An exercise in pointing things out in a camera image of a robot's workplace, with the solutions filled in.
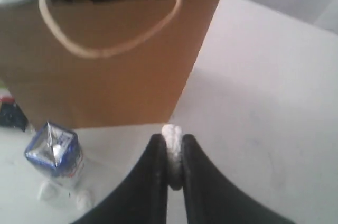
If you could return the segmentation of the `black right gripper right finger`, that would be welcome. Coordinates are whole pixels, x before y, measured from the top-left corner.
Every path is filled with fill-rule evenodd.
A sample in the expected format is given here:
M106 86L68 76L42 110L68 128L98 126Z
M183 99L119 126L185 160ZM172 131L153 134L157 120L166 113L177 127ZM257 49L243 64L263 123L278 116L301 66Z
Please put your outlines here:
M227 179L192 134L182 140L183 192L188 223L291 223Z

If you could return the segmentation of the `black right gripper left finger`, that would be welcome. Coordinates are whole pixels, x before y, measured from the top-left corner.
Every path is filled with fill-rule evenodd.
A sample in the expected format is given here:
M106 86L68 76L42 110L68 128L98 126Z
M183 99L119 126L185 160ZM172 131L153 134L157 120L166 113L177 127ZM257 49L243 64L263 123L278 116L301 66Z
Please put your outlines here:
M151 136L122 183L75 224L166 223L167 152L161 134Z

